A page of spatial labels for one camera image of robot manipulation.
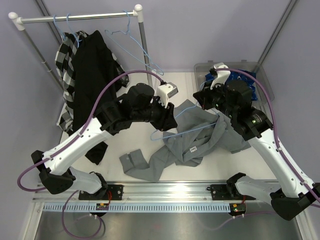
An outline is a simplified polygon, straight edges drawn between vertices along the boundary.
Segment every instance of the gray wall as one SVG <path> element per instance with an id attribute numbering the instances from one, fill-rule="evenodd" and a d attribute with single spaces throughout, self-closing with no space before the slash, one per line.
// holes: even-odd
<path id="1" fill-rule="evenodd" d="M 21 33 L 8 19 L 9 12 L 39 16 L 32 0 L 1 1 L 0 8 L 0 238 L 18 240 L 30 216 L 32 193 L 17 186 L 18 175 L 32 165 L 34 150 L 59 142 L 56 126 L 62 93 L 34 57 Z M 54 60 L 58 46 L 45 25 L 27 26 L 45 57 Z M 34 170 L 23 178 L 34 187 Z"/>
<path id="2" fill-rule="evenodd" d="M 288 0 L 44 0 L 51 14 L 58 16 L 132 11 L 144 9 L 148 50 L 153 62 L 167 72 L 193 72 L 197 63 L 215 61 L 257 61 L 276 27 Z M 69 31 L 66 23 L 58 25 Z M 72 21 L 74 31 L 91 34 L 104 29 L 125 31 L 126 18 Z M 140 39 L 137 19 L 132 18 L 132 35 Z M 135 56 L 142 51 L 121 33 L 114 38 Z M 137 61 L 108 37 L 104 38 L 126 69 L 141 69 Z"/>
<path id="3" fill-rule="evenodd" d="M 300 1 L 264 68 L 280 139 L 300 167 L 320 181 L 320 1 Z M 309 208 L 320 238 L 320 209 Z"/>

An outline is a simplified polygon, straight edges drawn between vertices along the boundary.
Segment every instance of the clothing rack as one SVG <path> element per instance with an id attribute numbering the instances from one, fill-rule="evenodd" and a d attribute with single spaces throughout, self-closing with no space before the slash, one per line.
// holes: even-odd
<path id="1" fill-rule="evenodd" d="M 83 14 L 83 15 L 70 15 L 68 17 L 68 21 L 75 21 L 75 20 L 87 20 L 87 19 L 107 19 L 107 18 L 121 18 L 121 17 L 137 17 L 138 19 L 138 24 L 139 24 L 139 30 L 140 30 L 140 37 L 141 37 L 141 43 L 142 43 L 142 48 L 145 51 L 145 53 L 148 54 L 148 48 L 147 48 L 147 40 L 146 40 L 146 33 L 145 33 L 145 26 L 144 26 L 144 16 L 143 16 L 143 8 L 140 4 L 137 4 L 134 6 L 134 10 L 131 12 L 115 12 L 115 13 L 95 13 L 95 14 Z M 40 58 L 41 64 L 43 64 L 46 68 L 46 71 L 50 74 L 50 76 L 53 78 L 54 81 L 58 83 L 60 88 L 62 89 L 62 85 L 58 79 L 58 77 L 54 74 L 52 71 L 51 67 L 47 63 L 46 59 L 38 49 L 37 45 L 35 42 L 32 40 L 30 35 L 28 34 L 26 27 L 24 24 L 32 24 L 32 23 L 48 23 L 48 22 L 53 22 L 54 17 L 53 16 L 43 16 L 43 17 L 35 17 L 35 18 L 22 18 L 18 16 L 17 13 L 15 12 L 10 12 L 9 13 L 9 18 L 12 20 L 16 28 L 23 32 L 32 47 L 34 48 L 35 52 Z M 62 21 L 67 21 L 67 16 L 56 16 L 55 17 L 56 22 L 62 22 Z M 144 62 L 147 66 L 150 66 L 150 61 L 148 56 L 143 53 L 144 56 Z M 152 87 L 152 78 L 150 74 L 147 74 L 147 81 L 148 84 Z"/>

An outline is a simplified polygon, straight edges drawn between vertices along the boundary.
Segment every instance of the blue cloth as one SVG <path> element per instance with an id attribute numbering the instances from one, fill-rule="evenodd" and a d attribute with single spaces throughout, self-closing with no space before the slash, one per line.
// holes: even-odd
<path id="1" fill-rule="evenodd" d="M 246 70 L 241 70 L 241 71 L 246 72 L 247 74 L 250 74 L 252 77 L 256 78 L 256 73 L 255 72 L 250 72 L 250 71 L 246 71 Z M 208 73 L 207 75 L 205 75 L 205 80 L 206 81 L 212 81 L 212 80 L 214 80 L 214 76 L 212 76 L 211 73 Z M 227 84 L 231 80 L 242 80 L 242 81 L 245 81 L 246 84 L 252 89 L 251 100 L 252 101 L 257 101 L 258 100 L 258 97 L 257 97 L 257 94 L 256 94 L 256 87 L 253 86 L 253 84 L 255 82 L 251 78 L 246 77 L 242 73 L 238 73 L 238 72 L 234 72 L 233 71 L 233 72 L 231 72 L 230 76 L 225 81 L 225 83 Z"/>

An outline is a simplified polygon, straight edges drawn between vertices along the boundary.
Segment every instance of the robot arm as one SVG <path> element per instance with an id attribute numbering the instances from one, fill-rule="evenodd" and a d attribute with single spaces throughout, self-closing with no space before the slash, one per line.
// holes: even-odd
<path id="1" fill-rule="evenodd" d="M 169 98 L 178 92 L 172 83 L 160 85 L 157 94 L 144 83 L 132 86 L 128 93 L 121 95 L 112 102 L 106 102 L 99 107 L 86 130 L 67 149 L 55 155 L 77 135 L 82 128 L 71 135 L 58 146 L 46 151 L 35 151 L 31 157 L 36 164 L 42 159 L 51 158 L 38 166 L 41 182 L 51 194 L 59 194 L 72 188 L 102 198 L 107 189 L 107 183 L 99 173 L 89 174 L 70 167 L 88 150 L 105 141 L 121 130 L 130 128 L 133 122 L 150 122 L 155 129 L 167 131 L 177 127 L 174 119 L 174 105 Z"/>
<path id="2" fill-rule="evenodd" d="M 227 189 L 234 195 L 248 195 L 272 205 L 284 219 L 291 220 L 316 199 L 281 156 L 275 144 L 273 125 L 260 110 L 252 107 L 252 90 L 244 81 L 232 80 L 225 84 L 230 71 L 223 63 L 213 66 L 210 73 L 216 78 L 193 94 L 204 110 L 216 108 L 230 118 L 231 126 L 255 148 L 272 170 L 279 184 L 269 184 L 238 173 L 227 181 Z M 320 183 L 314 183 L 296 164 L 280 143 L 293 168 L 305 183 L 320 196 Z"/>

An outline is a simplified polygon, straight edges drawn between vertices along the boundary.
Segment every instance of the gray floor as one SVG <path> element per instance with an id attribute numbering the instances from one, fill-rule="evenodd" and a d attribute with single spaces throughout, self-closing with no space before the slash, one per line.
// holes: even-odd
<path id="1" fill-rule="evenodd" d="M 266 204 L 248 204 L 249 213 L 270 211 Z M 77 218 L 83 213 L 66 213 L 68 230 L 79 237 L 92 235 L 98 220 Z M 260 214 L 230 221 L 213 230 L 231 216 L 227 213 L 107 213 L 94 239 L 102 240 L 301 240 L 295 220 Z M 73 240 L 61 224 L 60 212 L 43 212 L 36 240 Z"/>

